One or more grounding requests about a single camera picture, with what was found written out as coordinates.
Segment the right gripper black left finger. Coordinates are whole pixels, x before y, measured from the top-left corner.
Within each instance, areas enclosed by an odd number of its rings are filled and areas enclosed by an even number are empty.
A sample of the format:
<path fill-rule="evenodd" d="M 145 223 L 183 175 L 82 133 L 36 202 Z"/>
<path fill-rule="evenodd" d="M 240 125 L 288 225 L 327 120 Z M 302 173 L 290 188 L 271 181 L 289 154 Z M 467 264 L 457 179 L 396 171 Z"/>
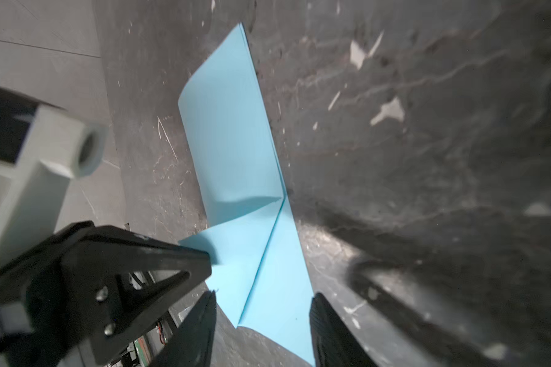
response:
<path fill-rule="evenodd" d="M 216 294 L 206 291 L 149 366 L 210 366 L 216 322 Z"/>

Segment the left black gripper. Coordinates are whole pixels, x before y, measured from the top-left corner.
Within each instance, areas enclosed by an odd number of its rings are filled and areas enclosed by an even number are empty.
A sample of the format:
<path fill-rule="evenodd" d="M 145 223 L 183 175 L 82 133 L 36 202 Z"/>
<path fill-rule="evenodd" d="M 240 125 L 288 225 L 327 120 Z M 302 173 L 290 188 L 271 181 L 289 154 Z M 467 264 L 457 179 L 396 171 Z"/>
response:
<path fill-rule="evenodd" d="M 0 269 L 0 366 L 118 360 L 210 275 L 206 252 L 72 224 Z"/>

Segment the light blue paper sheet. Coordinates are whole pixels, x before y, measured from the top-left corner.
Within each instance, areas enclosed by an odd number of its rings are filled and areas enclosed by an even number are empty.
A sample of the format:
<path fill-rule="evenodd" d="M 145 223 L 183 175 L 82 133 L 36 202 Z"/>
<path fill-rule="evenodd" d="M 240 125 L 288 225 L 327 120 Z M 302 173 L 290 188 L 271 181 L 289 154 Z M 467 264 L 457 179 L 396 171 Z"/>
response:
<path fill-rule="evenodd" d="M 241 24 L 189 79 L 178 107 L 208 220 L 183 245 L 210 254 L 207 285 L 234 327 L 313 363 L 314 292 Z"/>

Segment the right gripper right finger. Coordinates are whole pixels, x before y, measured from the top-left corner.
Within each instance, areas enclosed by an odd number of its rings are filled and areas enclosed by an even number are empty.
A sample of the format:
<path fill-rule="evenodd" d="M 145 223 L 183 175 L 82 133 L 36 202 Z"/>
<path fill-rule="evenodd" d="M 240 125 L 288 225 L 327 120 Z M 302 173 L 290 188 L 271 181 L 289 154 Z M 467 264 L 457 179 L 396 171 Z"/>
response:
<path fill-rule="evenodd" d="M 316 366 L 377 366 L 322 293 L 312 299 L 309 321 Z"/>

